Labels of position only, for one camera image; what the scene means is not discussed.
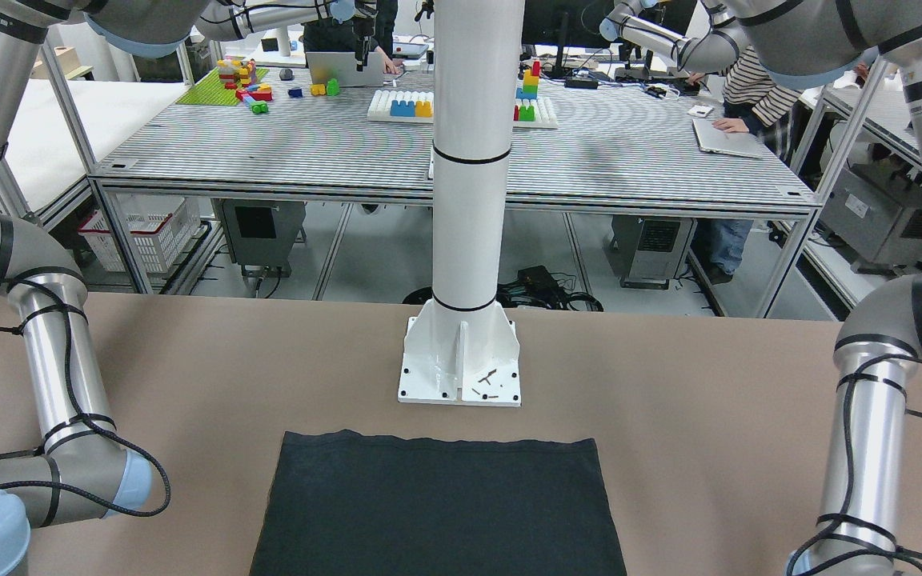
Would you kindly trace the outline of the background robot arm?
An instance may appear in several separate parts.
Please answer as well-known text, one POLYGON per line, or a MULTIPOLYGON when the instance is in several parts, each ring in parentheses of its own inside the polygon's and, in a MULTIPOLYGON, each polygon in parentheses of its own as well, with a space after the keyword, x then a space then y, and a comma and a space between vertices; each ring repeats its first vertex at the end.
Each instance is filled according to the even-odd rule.
POLYGON ((640 17, 659 1, 615 1, 610 14, 599 24, 601 37, 620 39, 665 56, 678 70, 689 73, 718 73, 731 68, 752 45, 738 18, 722 1, 702 1, 709 29, 706 36, 691 38, 640 17))

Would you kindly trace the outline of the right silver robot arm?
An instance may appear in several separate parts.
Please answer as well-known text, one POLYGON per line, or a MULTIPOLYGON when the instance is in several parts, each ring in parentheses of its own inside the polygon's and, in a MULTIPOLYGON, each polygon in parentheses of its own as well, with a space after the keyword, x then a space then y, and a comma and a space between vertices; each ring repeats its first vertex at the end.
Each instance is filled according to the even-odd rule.
MULTIPOLYGON (((75 11, 132 54, 171 54, 205 1, 0 1, 0 161, 49 28, 75 11)), ((158 460, 116 434, 84 305, 87 288, 51 234, 0 212, 0 295, 21 321, 42 432, 0 459, 0 575, 28 568, 33 529, 111 514, 151 517, 170 503, 158 460)))

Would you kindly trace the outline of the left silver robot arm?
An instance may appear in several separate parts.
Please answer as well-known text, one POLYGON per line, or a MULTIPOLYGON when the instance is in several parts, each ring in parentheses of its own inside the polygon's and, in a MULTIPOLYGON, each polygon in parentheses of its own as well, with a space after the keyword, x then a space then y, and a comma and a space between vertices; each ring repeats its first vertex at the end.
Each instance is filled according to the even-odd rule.
MULTIPOLYGON (((732 1, 772 79, 817 86, 868 48, 899 68, 922 164, 922 1, 732 1)), ((922 362, 922 274, 883 284, 841 326, 828 467, 817 532, 788 575, 896 575, 922 562, 896 544, 908 380, 922 362)))

